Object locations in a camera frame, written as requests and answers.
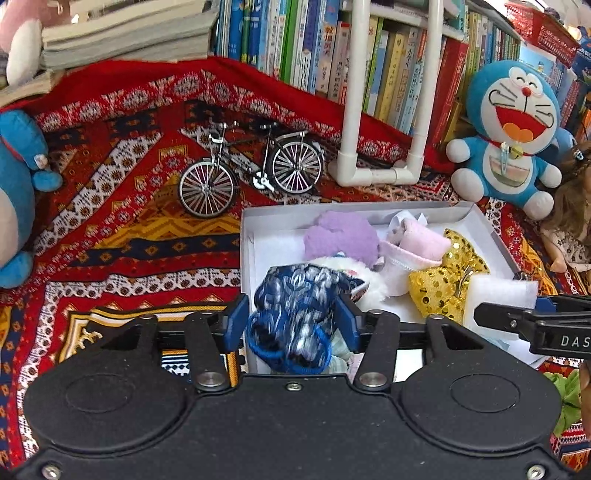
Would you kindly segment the pink sock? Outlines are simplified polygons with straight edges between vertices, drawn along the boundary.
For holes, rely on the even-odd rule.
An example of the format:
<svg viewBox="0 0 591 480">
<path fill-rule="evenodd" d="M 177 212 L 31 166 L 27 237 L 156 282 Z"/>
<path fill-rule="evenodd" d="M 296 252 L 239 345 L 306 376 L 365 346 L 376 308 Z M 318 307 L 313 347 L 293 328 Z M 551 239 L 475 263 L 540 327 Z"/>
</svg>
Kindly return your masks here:
<svg viewBox="0 0 591 480">
<path fill-rule="evenodd" d="M 450 249 L 450 239 L 416 222 L 406 220 L 398 231 L 388 230 L 379 245 L 379 255 L 384 259 L 380 275 L 388 295 L 406 295 L 410 274 L 439 267 Z"/>
</svg>

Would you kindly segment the purple plush toy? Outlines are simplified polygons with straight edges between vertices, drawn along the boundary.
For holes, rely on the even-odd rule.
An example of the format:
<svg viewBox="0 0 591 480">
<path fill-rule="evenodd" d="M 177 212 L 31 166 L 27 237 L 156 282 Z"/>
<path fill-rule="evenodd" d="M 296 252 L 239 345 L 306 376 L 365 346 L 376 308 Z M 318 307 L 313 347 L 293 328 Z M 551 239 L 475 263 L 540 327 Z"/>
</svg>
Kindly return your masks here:
<svg viewBox="0 0 591 480">
<path fill-rule="evenodd" d="M 379 258 L 380 239 L 369 221 L 356 212 L 328 211 L 315 219 L 304 233 L 304 259 L 346 258 L 373 267 Z"/>
</svg>

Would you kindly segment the blue round plush toy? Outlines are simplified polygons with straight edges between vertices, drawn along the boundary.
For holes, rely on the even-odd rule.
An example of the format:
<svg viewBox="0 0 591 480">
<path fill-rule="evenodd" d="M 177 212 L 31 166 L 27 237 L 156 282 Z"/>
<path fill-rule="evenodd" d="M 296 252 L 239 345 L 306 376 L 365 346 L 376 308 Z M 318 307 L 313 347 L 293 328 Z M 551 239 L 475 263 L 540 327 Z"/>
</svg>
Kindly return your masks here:
<svg viewBox="0 0 591 480">
<path fill-rule="evenodd" d="M 35 194 L 62 185 L 49 166 L 49 150 L 37 123 L 21 110 L 1 113 L 1 287 L 22 285 L 33 268 L 25 249 L 35 219 Z"/>
</svg>

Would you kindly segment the red plastic basket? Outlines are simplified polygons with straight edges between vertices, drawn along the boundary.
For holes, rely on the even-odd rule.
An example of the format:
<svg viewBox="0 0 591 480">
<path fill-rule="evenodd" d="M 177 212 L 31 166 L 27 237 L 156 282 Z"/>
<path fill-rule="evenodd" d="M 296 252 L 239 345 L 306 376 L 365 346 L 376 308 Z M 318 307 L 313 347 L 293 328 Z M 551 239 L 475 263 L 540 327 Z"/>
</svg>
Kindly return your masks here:
<svg viewBox="0 0 591 480">
<path fill-rule="evenodd" d="M 575 59 L 579 43 L 553 16 L 517 1 L 505 3 L 506 17 L 529 44 L 553 54 L 565 65 Z"/>
</svg>

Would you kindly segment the miniature metal bicycle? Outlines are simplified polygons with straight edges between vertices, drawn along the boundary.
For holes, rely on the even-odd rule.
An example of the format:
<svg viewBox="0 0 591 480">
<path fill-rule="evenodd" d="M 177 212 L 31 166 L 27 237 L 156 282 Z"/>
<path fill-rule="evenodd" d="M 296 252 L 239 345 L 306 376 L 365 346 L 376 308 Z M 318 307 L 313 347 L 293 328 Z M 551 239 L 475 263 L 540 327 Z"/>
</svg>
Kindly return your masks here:
<svg viewBox="0 0 591 480">
<path fill-rule="evenodd" d="M 254 189 L 284 195 L 311 193 L 324 173 L 325 150 L 311 133 L 283 130 L 270 119 L 211 121 L 199 138 L 209 154 L 183 171 L 178 196 L 182 207 L 200 219 L 231 208 L 239 190 L 238 171 Z"/>
</svg>

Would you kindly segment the stack of books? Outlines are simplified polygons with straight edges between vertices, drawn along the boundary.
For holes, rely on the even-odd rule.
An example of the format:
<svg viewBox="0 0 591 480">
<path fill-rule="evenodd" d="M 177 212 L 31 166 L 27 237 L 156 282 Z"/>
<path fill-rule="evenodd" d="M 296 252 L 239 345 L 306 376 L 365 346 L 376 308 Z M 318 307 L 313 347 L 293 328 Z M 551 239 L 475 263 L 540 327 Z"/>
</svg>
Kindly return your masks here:
<svg viewBox="0 0 591 480">
<path fill-rule="evenodd" d="M 39 70 L 9 86 L 1 51 L 1 105 L 44 95 L 63 74 L 107 59 L 176 62 L 208 54 L 218 1 L 68 1 L 69 23 L 44 27 Z"/>
</svg>

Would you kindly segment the gold sequin heart cushion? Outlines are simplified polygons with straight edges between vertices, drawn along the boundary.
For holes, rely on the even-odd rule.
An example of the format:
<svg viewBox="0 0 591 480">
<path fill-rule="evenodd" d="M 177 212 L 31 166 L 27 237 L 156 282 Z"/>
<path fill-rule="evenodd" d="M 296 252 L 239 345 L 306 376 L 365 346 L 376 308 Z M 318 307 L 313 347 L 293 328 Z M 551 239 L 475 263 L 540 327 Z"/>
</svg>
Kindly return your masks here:
<svg viewBox="0 0 591 480">
<path fill-rule="evenodd" d="M 409 295 L 423 318 L 443 315 L 463 324 L 468 287 L 473 275 L 489 274 L 485 260 L 459 232 L 446 229 L 451 248 L 437 267 L 409 274 Z"/>
</svg>

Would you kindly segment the green checkered cloth pouch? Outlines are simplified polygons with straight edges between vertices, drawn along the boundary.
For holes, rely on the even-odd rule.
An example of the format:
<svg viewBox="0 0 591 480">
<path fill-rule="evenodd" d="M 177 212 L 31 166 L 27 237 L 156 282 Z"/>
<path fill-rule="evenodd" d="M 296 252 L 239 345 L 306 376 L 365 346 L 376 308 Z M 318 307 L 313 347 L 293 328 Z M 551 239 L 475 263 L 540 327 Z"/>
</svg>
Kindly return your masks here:
<svg viewBox="0 0 591 480">
<path fill-rule="evenodd" d="M 327 372 L 329 374 L 346 374 L 353 359 L 353 352 L 341 337 L 335 336 L 331 343 L 332 355 Z"/>
</svg>

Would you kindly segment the white cardboard tray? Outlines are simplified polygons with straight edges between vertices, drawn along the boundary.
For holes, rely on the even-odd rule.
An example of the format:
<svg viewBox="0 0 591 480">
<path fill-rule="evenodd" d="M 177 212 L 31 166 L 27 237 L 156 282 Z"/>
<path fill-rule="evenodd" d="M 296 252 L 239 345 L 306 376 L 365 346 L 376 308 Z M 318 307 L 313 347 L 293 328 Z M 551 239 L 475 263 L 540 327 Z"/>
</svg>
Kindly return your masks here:
<svg viewBox="0 0 591 480">
<path fill-rule="evenodd" d="M 408 211 L 416 218 L 424 215 L 428 227 L 443 234 L 446 228 L 460 233 L 475 248 L 478 255 L 488 265 L 495 278 L 514 279 L 521 273 L 509 250 L 497 234 L 491 223 L 473 203 L 460 202 L 451 206 L 448 202 L 383 202 L 383 203 L 326 203 L 307 205 L 279 205 L 270 207 L 246 208 L 242 212 L 240 225 L 240 274 L 242 274 L 242 292 L 253 297 L 256 288 L 263 282 L 267 271 L 273 266 L 304 263 L 304 234 L 317 223 L 322 214 L 356 214 L 363 218 L 376 231 L 379 238 L 386 239 L 391 230 L 392 219 L 399 212 Z M 422 317 L 408 294 L 387 297 L 385 281 L 378 279 L 377 267 L 370 268 L 363 262 L 342 257 L 342 254 L 329 256 L 321 253 L 320 263 L 332 269 L 344 270 L 349 275 L 370 281 L 368 291 L 363 294 L 358 305 L 363 311 L 372 308 L 391 311 L 399 315 L 402 321 L 421 323 Z M 469 328 L 487 339 L 500 340 L 500 345 L 508 353 L 532 367 L 542 363 L 540 355 L 529 353 L 525 341 L 515 334 L 493 332 L 477 327 L 470 320 Z"/>
</svg>

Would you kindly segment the white fluffy plush toy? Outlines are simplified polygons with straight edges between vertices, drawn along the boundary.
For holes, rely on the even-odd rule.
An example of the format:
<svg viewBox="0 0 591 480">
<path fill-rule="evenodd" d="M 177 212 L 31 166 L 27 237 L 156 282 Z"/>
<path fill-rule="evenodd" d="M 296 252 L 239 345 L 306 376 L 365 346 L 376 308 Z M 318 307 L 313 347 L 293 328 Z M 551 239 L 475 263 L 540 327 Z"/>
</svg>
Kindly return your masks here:
<svg viewBox="0 0 591 480">
<path fill-rule="evenodd" d="M 370 269 L 365 263 L 349 257 L 332 256 L 312 259 L 311 264 L 328 267 L 345 273 L 356 280 L 361 280 L 363 284 L 353 290 L 351 297 L 353 303 L 363 312 L 383 308 L 383 302 L 388 297 L 387 285 L 382 276 Z"/>
</svg>

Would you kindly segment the red patterned blanket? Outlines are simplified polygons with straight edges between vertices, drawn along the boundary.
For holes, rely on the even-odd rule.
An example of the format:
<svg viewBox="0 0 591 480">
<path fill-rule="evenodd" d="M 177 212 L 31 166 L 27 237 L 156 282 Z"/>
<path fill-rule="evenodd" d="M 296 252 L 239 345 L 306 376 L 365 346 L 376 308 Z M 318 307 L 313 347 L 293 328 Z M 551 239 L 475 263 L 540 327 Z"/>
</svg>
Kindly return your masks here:
<svg viewBox="0 0 591 480">
<path fill-rule="evenodd" d="M 338 150 L 339 104 L 232 60 L 106 61 L 67 74 L 21 109 L 45 132 L 62 187 L 37 204 L 35 278 L 1 297 L 1 463 L 35 452 L 22 414 L 28 385 L 66 348 L 95 339 L 74 312 L 221 303 L 239 287 L 239 226 L 249 207 L 301 203 L 242 181 L 225 215 L 199 220 L 180 205 L 186 160 L 204 155 L 211 118 L 269 117 Z"/>
</svg>

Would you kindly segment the brown haired doll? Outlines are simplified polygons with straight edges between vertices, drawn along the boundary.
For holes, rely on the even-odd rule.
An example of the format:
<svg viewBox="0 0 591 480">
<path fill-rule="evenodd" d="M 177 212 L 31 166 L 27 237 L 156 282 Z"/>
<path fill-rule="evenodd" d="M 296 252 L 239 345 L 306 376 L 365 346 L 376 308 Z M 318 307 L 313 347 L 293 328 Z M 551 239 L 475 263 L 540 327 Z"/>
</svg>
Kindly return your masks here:
<svg viewBox="0 0 591 480">
<path fill-rule="evenodd" d="M 562 183 L 554 194 L 551 215 L 540 233 L 550 270 L 568 268 L 590 282 L 590 142 L 575 145 L 562 158 Z"/>
</svg>

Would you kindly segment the white paper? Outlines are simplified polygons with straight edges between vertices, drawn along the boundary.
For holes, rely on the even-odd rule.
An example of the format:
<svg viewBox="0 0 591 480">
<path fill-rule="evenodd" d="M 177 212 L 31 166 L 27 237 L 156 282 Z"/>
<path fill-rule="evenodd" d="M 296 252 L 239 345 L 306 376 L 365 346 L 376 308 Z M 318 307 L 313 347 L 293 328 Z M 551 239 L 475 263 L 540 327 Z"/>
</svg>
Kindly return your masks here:
<svg viewBox="0 0 591 480">
<path fill-rule="evenodd" d="M 388 226 L 389 230 L 392 232 L 398 231 L 406 220 L 411 223 L 416 222 L 424 227 L 428 226 L 427 217 L 423 213 L 420 213 L 418 216 L 416 216 L 409 210 L 401 210 L 390 220 Z"/>
</svg>

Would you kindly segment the white foam block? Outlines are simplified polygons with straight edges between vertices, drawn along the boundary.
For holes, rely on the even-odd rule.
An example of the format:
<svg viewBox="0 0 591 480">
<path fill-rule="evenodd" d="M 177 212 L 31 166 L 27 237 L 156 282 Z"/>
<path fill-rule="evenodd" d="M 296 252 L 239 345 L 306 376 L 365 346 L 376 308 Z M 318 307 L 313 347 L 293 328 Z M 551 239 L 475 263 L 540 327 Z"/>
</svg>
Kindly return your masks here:
<svg viewBox="0 0 591 480">
<path fill-rule="evenodd" d="M 538 282 L 531 280 L 512 280 L 490 274 L 475 274 L 468 282 L 463 326 L 489 340 L 506 342 L 518 339 L 515 333 L 507 333 L 481 326 L 475 321 L 475 309 L 481 304 L 528 308 L 535 306 L 538 296 Z"/>
</svg>

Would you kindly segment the row of books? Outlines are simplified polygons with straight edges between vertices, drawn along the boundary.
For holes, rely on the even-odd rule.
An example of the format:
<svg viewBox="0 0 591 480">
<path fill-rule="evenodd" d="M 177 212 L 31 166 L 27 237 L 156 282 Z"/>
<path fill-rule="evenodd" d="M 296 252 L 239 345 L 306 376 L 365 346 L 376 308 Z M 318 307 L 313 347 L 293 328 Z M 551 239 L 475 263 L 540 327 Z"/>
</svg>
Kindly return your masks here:
<svg viewBox="0 0 591 480">
<path fill-rule="evenodd" d="M 590 30 L 563 23 L 564 9 L 540 11 L 530 1 L 456 1 L 444 20 L 436 104 L 429 140 L 452 138 L 468 86 L 484 67 L 520 61 L 552 87 L 564 121 L 580 87 L 590 81 Z M 252 65 L 276 80 L 337 103 L 346 100 L 353 13 L 342 1 L 222 1 L 214 53 Z M 384 14 L 370 16 L 363 113 L 411 135 L 426 71 L 427 31 Z"/>
</svg>

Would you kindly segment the white pvc pipe frame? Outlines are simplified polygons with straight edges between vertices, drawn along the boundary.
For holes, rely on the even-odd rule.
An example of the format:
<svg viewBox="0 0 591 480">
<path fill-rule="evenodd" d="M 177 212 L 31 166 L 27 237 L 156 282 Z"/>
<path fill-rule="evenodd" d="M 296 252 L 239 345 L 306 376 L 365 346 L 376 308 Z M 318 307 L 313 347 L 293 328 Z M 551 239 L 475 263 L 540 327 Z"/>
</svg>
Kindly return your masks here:
<svg viewBox="0 0 591 480">
<path fill-rule="evenodd" d="M 348 60 L 341 80 L 329 93 L 345 103 L 338 158 L 329 173 L 342 186 L 412 185 L 423 169 L 434 107 L 443 39 L 443 1 L 424 1 L 425 12 L 392 1 L 343 1 L 351 15 L 339 27 L 337 58 Z M 410 148 L 385 169 L 358 165 L 362 115 L 398 127 L 412 135 Z"/>
</svg>

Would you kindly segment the green scrunchie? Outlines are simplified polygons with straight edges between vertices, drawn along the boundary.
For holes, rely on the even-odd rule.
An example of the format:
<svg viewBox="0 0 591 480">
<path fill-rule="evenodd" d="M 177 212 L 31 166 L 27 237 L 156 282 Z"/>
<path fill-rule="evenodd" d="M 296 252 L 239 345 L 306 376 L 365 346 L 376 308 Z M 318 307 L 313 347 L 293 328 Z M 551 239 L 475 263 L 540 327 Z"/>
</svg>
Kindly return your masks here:
<svg viewBox="0 0 591 480">
<path fill-rule="evenodd" d="M 553 431 L 556 437 L 561 437 L 581 419 L 579 370 L 572 370 L 568 376 L 551 372 L 546 372 L 545 376 L 556 387 L 561 397 L 561 412 Z"/>
</svg>

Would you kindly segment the Doraemon plush toy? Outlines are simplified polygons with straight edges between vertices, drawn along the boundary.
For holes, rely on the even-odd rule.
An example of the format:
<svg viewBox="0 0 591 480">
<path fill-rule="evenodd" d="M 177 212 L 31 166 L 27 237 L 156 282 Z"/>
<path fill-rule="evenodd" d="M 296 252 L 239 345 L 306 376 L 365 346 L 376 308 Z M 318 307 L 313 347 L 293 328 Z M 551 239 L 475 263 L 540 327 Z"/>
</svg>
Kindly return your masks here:
<svg viewBox="0 0 591 480">
<path fill-rule="evenodd" d="M 505 201 L 532 220 L 548 217 L 554 208 L 549 191 L 562 182 L 560 169 L 539 156 L 561 124 L 551 86 L 522 62 L 496 61 L 473 76 L 466 113 L 477 134 L 446 146 L 458 166 L 451 177 L 456 193 L 471 202 Z"/>
</svg>

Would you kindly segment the pink plush toy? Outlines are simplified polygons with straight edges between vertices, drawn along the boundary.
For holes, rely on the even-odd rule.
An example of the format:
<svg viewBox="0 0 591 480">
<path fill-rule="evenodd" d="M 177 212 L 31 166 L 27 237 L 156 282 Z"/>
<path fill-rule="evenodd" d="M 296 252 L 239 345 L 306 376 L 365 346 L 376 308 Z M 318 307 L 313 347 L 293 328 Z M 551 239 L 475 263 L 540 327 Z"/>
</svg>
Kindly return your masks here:
<svg viewBox="0 0 591 480">
<path fill-rule="evenodd" d="M 9 86 L 26 83 L 39 70 L 43 28 L 70 20 L 68 1 L 1 2 L 1 51 L 7 55 L 5 73 Z"/>
</svg>

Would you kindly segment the dark blue patterned scrunchie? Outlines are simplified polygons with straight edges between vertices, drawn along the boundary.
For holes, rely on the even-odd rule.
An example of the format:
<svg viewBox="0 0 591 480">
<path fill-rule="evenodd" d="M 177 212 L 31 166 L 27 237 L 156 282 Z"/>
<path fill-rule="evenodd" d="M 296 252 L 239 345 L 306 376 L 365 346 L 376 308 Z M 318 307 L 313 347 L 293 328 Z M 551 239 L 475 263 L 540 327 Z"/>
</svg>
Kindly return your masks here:
<svg viewBox="0 0 591 480">
<path fill-rule="evenodd" d="M 253 296 L 245 328 L 250 350 L 276 373 L 328 373 L 335 299 L 363 284 L 311 263 L 273 266 Z"/>
</svg>

